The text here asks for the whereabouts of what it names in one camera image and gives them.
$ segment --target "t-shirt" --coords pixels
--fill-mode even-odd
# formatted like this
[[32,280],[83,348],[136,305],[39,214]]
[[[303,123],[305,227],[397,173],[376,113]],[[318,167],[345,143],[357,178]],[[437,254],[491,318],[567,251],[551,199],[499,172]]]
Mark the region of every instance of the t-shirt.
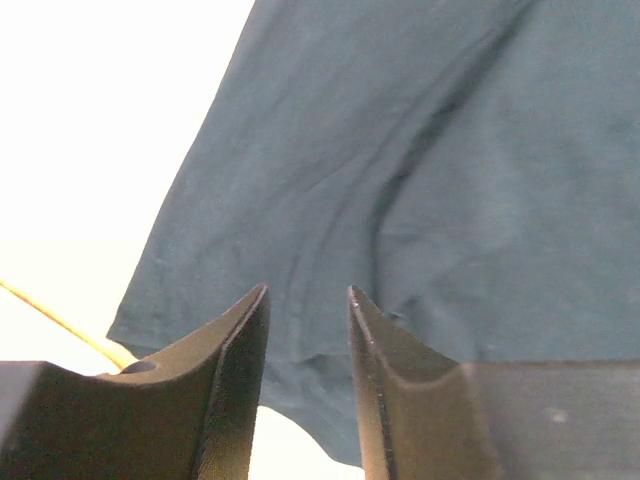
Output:
[[266,282],[261,403],[352,464],[350,284],[456,360],[638,357],[638,52],[633,1],[257,0],[109,337]]

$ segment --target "black plastic part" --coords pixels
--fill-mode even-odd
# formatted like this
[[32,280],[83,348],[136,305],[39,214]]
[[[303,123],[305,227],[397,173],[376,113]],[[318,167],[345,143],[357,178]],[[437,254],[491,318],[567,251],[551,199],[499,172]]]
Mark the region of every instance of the black plastic part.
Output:
[[0,362],[0,479],[246,479],[265,287],[119,375]]
[[640,478],[640,363],[459,364],[349,298],[367,480]]

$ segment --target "yellow wire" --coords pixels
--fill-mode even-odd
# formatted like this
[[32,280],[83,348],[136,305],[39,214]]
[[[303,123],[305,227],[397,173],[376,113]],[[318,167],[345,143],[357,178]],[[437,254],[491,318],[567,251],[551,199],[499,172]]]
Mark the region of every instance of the yellow wire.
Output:
[[106,358],[108,358],[119,369],[122,370],[137,361],[137,358],[134,357],[131,352],[129,352],[129,350],[124,348],[122,345],[113,342],[108,338],[98,337],[90,334],[79,328],[77,325],[73,325],[70,322],[63,320],[61,317],[56,315],[55,312],[52,311],[52,309],[37,303],[26,292],[15,287],[14,285],[11,285],[8,282],[0,279],[0,287],[4,288],[9,293],[22,300],[27,305],[35,308],[38,312],[42,313],[50,320],[56,322],[69,333],[75,335],[77,338],[85,342],[94,350],[98,351]]

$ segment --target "white background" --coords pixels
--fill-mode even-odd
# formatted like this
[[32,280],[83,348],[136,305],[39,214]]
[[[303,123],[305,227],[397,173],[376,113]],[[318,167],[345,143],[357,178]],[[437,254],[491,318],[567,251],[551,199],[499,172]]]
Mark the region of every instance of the white background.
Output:
[[139,238],[249,0],[0,2],[0,238]]

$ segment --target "hole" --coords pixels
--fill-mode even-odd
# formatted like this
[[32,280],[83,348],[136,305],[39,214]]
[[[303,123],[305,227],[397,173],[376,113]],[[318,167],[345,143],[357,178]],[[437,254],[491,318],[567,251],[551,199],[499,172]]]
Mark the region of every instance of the hole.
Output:
[[142,373],[142,372],[150,372],[151,370],[155,370],[156,364],[153,362],[148,362],[146,360],[140,360],[139,362],[132,363],[127,368],[120,372],[120,375],[126,375],[128,373]]

